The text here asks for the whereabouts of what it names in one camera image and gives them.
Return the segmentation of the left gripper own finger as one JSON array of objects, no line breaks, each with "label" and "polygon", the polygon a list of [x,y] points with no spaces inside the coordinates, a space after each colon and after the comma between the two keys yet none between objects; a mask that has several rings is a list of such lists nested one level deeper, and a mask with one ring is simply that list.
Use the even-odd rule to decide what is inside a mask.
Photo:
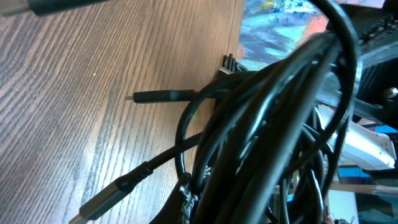
[{"label": "left gripper own finger", "polygon": [[183,173],[160,212],[150,224],[189,224],[198,202],[198,196],[190,191],[191,174]]}]

